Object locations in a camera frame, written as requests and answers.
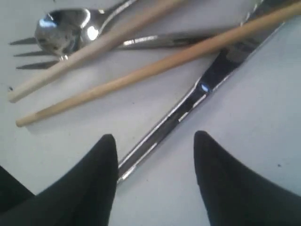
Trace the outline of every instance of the knife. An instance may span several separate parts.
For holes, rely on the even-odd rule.
[[[261,0],[255,4],[242,24],[270,12],[291,0]],[[280,27],[261,32],[223,49],[207,71],[188,93],[161,119],[153,129],[119,162],[118,184],[125,181],[156,147],[208,96],[214,93],[250,55]]]

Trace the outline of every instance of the white surface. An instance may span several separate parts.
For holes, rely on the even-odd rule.
[[[19,129],[15,119],[154,62],[175,50],[111,52],[68,73],[17,104],[9,86],[31,77],[13,58],[34,47],[8,42],[30,37],[35,21],[61,7],[107,7],[117,0],[4,0],[0,77],[0,165],[35,194],[59,179],[105,133],[119,157],[156,123],[210,65],[202,58],[59,116]],[[137,4],[129,13],[151,4]],[[249,0],[195,0],[140,34],[223,28],[237,24]],[[260,52],[198,108],[120,188],[110,225],[209,225],[193,165],[193,135],[208,131],[248,167],[301,195],[301,18],[290,21]]]

